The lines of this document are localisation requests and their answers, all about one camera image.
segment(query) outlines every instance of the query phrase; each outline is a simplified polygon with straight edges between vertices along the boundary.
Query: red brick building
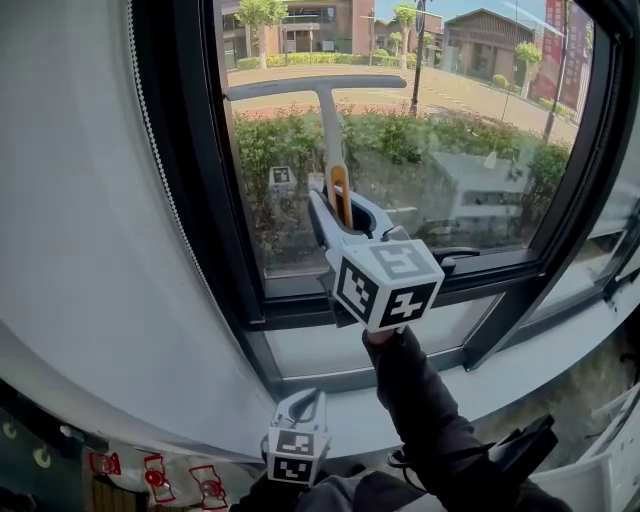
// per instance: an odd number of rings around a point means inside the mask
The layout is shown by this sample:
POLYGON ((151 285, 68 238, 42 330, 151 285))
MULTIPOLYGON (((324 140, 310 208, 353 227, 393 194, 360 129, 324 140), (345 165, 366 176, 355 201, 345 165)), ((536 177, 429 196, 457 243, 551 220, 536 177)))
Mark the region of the red brick building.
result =
MULTIPOLYGON (((366 55, 371 47, 374 0, 291 0, 287 16, 267 30, 267 55, 295 52, 339 52, 366 55)), ((223 0, 223 38, 227 67, 257 56, 250 28, 235 19, 240 0, 223 0)))

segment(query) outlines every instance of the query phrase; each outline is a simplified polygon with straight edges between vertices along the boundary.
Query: black sleeve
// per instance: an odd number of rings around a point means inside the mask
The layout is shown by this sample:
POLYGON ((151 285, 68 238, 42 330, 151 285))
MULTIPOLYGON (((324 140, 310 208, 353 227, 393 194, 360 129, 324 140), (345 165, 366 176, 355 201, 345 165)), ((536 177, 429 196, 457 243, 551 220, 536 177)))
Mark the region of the black sleeve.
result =
POLYGON ((404 452, 425 489, 450 511, 562 511, 570 509, 530 481, 508 484, 486 456, 456 459, 454 452, 479 448, 473 427, 411 329, 382 345, 364 345, 376 370, 378 398, 389 411, 404 452))
MULTIPOLYGON (((395 333, 382 345, 368 343, 366 333, 363 341, 376 370, 378 398, 412 461, 420 461, 426 469, 444 455, 482 446, 471 424, 458 414, 458 404, 429 366, 411 329, 395 333)), ((438 464, 437 473, 446 478, 473 460, 454 461, 446 467, 438 464)), ((429 489, 431 482, 422 483, 429 489)))

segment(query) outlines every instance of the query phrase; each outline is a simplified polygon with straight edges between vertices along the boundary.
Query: red banner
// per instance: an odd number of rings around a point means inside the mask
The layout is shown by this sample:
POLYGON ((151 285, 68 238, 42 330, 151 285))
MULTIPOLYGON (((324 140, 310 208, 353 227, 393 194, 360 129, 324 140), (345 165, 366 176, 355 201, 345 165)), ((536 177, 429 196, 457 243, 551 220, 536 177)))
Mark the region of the red banner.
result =
MULTIPOLYGON (((560 34, 563 33, 564 0, 547 0, 545 21, 560 34)), ((561 62, 562 36, 545 28, 542 40, 542 63, 535 91, 538 97, 550 100, 555 98, 561 62)))
POLYGON ((582 65, 587 61, 587 27, 589 16, 575 2, 569 11, 569 39, 560 89, 560 103, 577 110, 582 65))

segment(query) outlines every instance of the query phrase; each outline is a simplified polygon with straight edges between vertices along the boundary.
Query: white wall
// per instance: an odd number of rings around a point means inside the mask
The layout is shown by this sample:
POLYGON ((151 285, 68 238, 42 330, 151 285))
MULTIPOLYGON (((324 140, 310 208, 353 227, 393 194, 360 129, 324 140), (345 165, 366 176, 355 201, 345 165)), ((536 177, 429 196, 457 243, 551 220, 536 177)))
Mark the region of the white wall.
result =
POLYGON ((177 234, 124 0, 0 9, 0 378, 91 430, 115 408, 105 434, 136 418, 151 444, 164 432, 257 456, 273 403, 177 234), (16 371, 29 354, 46 378, 16 371), (74 409, 69 385, 95 401, 74 409))

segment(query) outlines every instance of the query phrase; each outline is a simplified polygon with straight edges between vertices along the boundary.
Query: fiducial marker cube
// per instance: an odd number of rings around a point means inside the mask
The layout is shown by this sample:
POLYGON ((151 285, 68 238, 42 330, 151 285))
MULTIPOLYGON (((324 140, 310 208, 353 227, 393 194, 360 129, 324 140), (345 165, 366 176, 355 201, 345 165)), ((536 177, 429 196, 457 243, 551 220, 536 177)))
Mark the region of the fiducial marker cube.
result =
POLYGON ((443 279, 421 240, 346 245, 333 295, 369 332, 379 332, 423 318, 443 279))

